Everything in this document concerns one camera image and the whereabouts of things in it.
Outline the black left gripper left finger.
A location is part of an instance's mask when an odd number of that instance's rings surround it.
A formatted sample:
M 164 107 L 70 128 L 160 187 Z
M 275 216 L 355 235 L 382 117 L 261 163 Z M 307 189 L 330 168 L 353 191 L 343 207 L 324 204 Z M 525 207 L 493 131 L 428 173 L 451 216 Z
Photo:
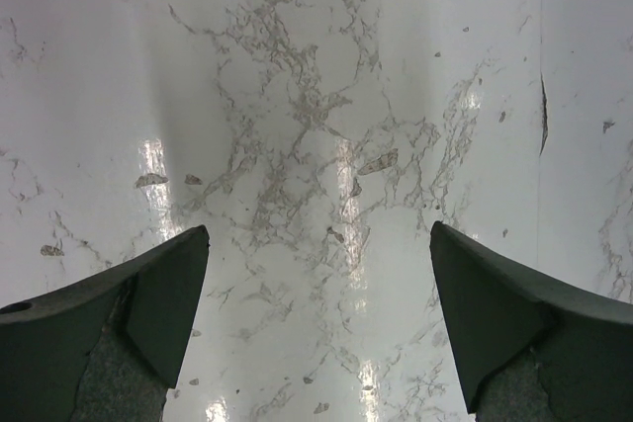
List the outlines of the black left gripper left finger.
M 210 243 L 190 228 L 1 309 L 4 421 L 158 421 L 177 385 Z

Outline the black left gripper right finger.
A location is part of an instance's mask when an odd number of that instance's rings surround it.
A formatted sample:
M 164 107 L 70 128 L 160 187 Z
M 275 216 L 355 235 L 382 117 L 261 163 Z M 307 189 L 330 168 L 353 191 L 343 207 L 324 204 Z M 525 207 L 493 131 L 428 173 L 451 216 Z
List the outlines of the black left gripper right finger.
M 631 304 L 519 264 L 440 221 L 430 253 L 476 420 L 631 420 Z

